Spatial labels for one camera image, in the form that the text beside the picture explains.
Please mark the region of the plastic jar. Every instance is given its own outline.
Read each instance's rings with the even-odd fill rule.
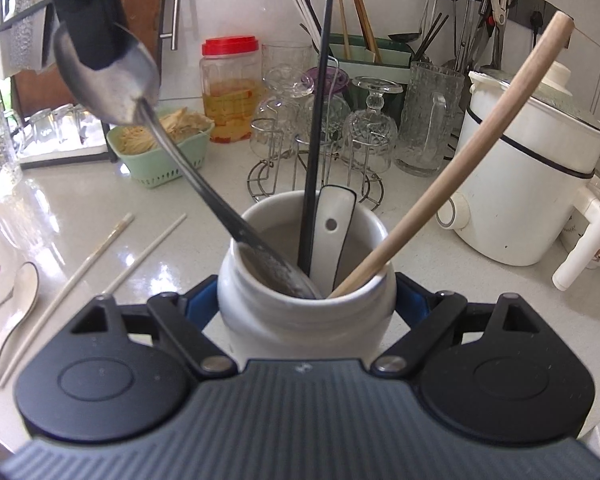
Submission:
[[[202,45],[200,77],[205,115],[216,124],[212,142],[251,136],[251,118],[262,95],[260,45],[254,36],[211,38]]]

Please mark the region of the glass pitcher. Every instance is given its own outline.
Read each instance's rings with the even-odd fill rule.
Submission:
[[[405,92],[395,165],[417,176],[436,174],[442,166],[458,109],[464,77],[429,63],[411,63]]]

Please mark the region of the wine glass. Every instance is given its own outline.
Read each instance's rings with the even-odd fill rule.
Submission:
[[[376,77],[359,76],[352,80],[359,88],[368,90],[366,109],[349,114],[343,127],[344,153],[349,165],[356,170],[383,173],[391,167],[398,136],[395,121],[382,113],[384,94],[399,94],[402,86]]]

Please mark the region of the red lid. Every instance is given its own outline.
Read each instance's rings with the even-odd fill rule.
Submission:
[[[202,44],[203,56],[222,56],[222,54],[243,54],[255,52],[260,48],[255,36],[225,36],[209,38]]]

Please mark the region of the green plastic basket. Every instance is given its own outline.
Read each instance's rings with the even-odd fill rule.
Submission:
[[[206,130],[183,140],[178,147],[193,164],[194,168],[200,168],[205,160],[206,147],[209,144],[209,134],[216,125],[211,124]],[[128,167],[131,176],[143,186],[152,188],[160,186],[170,180],[180,177],[180,170],[176,168],[175,162],[161,148],[139,155],[123,155],[118,151],[118,136],[122,133],[124,126],[116,126],[107,134],[107,140],[111,149],[122,162]]]

